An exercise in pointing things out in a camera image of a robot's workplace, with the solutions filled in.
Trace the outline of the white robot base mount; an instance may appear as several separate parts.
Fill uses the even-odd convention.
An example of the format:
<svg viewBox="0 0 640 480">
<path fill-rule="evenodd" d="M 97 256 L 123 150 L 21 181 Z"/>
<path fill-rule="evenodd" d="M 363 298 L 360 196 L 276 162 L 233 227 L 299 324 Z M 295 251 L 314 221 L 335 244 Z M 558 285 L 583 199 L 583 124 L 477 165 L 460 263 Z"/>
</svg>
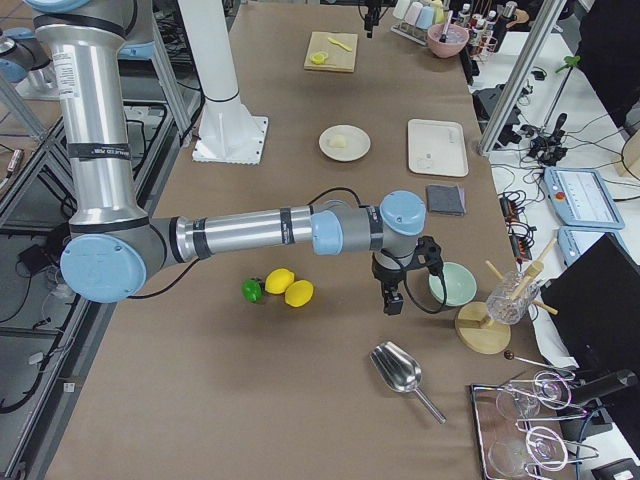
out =
<svg viewBox="0 0 640 480">
<path fill-rule="evenodd" d="M 205 104 L 193 159 L 257 165 L 268 119 L 243 104 L 220 1 L 179 3 Z"/>
</svg>

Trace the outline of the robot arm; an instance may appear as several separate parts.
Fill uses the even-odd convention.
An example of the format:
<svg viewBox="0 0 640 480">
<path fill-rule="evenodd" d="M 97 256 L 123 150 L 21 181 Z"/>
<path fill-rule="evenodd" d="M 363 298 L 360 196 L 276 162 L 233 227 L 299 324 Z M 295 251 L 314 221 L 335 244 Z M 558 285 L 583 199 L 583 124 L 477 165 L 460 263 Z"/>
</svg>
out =
<svg viewBox="0 0 640 480">
<path fill-rule="evenodd" d="M 333 201 L 189 220 L 153 219 L 134 192 L 118 67 L 126 47 L 153 45 L 148 1 L 34 1 L 37 38 L 51 51 L 77 209 L 61 256 L 66 283 L 82 297 L 136 297 L 160 270 L 217 253 L 308 241 L 319 255 L 368 251 L 384 310 L 398 314 L 409 271 L 442 277 L 440 247 L 423 232 L 426 207 L 408 191 L 377 206 Z"/>
</svg>

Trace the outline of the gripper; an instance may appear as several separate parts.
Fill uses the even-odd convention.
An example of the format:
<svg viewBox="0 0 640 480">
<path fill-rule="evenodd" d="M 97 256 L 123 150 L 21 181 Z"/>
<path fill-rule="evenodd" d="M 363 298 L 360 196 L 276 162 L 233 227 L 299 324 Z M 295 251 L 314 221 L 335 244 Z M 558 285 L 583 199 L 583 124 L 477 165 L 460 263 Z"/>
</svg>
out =
<svg viewBox="0 0 640 480">
<path fill-rule="evenodd" d="M 404 305 L 403 296 L 398 292 L 399 284 L 413 270 L 426 268 L 431 275 L 444 285 L 444 262 L 441 247 L 431 236 L 417 239 L 414 250 L 405 257 L 394 255 L 383 249 L 372 255 L 372 273 L 380 282 L 383 295 L 383 312 L 386 315 L 399 315 Z"/>
</svg>

